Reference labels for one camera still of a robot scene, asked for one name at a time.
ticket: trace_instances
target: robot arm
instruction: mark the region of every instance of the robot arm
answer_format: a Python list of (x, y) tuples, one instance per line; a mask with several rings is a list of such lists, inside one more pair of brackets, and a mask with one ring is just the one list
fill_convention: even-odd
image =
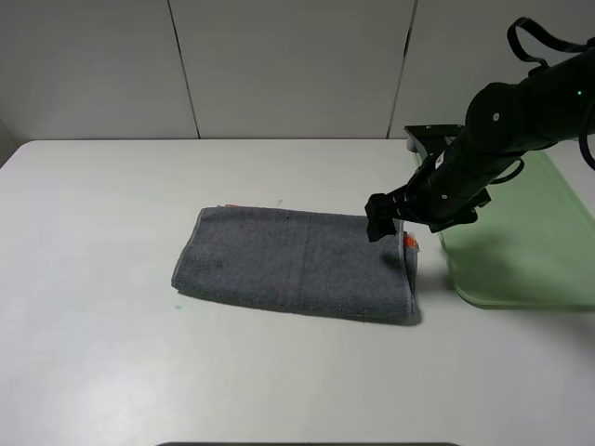
[[(516, 27), (554, 49), (580, 54), (550, 68), (522, 50)], [(394, 218), (429, 225), (432, 232), (476, 221), (475, 207), (489, 202), (487, 185), (513, 179), (522, 170), (525, 153), (561, 140), (579, 137), (581, 152), (595, 169), (587, 146), (587, 134), (595, 131), (590, 119), (595, 107), (594, 39), (584, 46), (568, 44), (532, 20), (519, 19), (509, 29), (509, 42), (520, 59), (540, 66), (517, 85), (494, 83), (480, 91), (469, 105), (465, 127), (448, 147), (428, 153), (405, 186), (370, 197), (365, 207), (370, 242), (394, 234)], [(515, 163), (519, 165), (512, 174), (498, 178)]]

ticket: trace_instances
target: green tray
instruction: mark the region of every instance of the green tray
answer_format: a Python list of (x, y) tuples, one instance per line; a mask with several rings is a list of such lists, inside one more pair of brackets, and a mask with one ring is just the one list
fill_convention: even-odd
[(488, 188), (479, 220), (440, 236), (456, 291), (480, 308), (595, 309), (595, 220), (545, 153)]

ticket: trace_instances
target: table surface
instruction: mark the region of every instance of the table surface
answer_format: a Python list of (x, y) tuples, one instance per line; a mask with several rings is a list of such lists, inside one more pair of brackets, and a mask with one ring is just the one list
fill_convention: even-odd
[[(575, 145), (550, 153), (593, 210)], [(0, 169), (0, 444), (592, 444), (595, 315), (466, 304), (421, 226), (406, 224), (421, 246), (417, 327), (170, 286), (202, 207), (361, 215), (413, 171), (400, 140), (23, 146)]]

